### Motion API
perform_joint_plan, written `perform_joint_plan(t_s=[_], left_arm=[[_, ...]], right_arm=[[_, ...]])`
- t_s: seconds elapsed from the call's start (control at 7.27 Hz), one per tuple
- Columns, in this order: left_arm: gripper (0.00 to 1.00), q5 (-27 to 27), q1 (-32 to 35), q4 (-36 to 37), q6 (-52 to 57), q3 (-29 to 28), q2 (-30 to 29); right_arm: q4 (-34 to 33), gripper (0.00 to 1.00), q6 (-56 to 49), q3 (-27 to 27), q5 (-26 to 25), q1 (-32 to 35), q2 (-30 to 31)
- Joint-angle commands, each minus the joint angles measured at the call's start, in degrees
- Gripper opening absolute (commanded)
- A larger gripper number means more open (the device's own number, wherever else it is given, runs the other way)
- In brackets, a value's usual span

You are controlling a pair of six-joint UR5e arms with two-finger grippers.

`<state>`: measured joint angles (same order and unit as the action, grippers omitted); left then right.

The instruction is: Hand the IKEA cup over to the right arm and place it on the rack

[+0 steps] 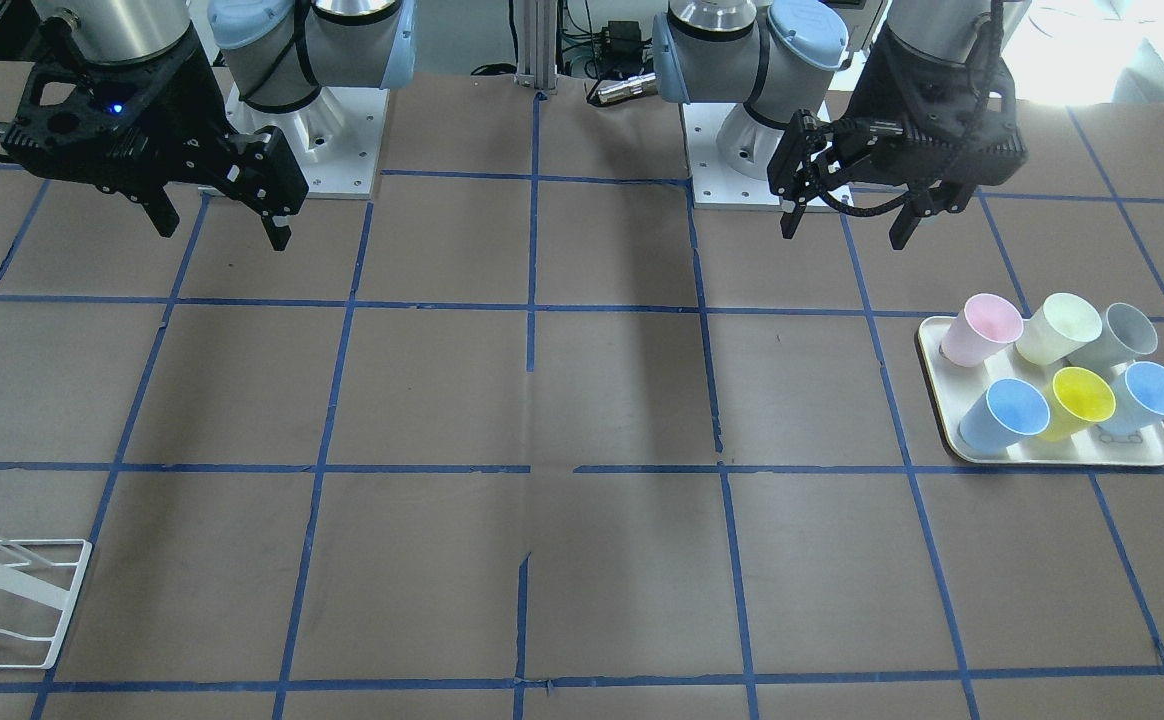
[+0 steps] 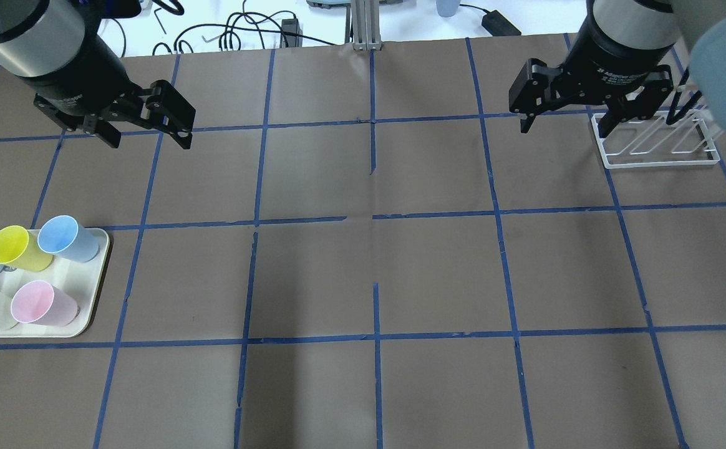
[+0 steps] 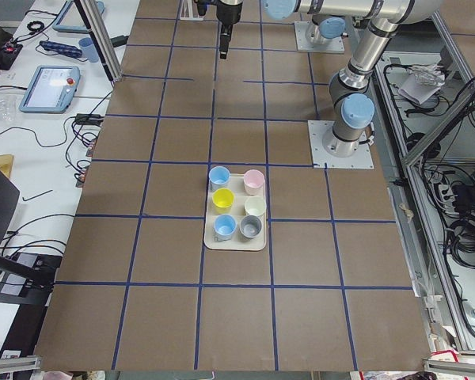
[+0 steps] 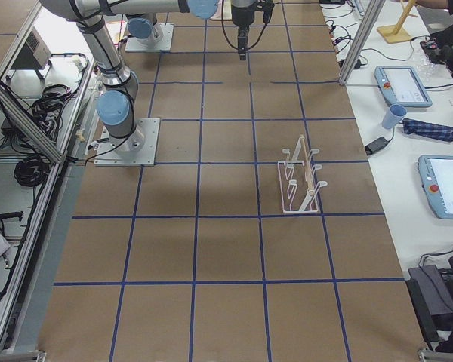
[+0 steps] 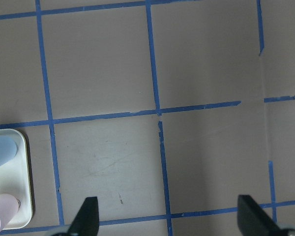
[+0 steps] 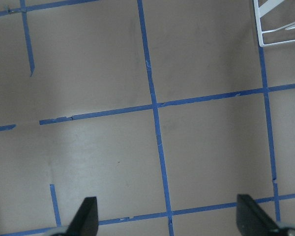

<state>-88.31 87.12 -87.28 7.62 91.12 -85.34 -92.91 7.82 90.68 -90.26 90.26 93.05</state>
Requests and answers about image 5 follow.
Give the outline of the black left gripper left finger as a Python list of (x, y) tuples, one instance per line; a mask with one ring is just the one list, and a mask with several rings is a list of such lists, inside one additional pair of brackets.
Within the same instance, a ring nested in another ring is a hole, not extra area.
[(69, 236), (97, 236), (98, 231), (98, 198), (87, 197), (69, 227), (67, 234)]

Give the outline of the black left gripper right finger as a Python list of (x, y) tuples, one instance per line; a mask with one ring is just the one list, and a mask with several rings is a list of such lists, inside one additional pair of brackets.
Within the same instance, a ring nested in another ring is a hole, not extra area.
[(237, 198), (237, 226), (243, 236), (279, 236), (281, 231), (250, 195)]

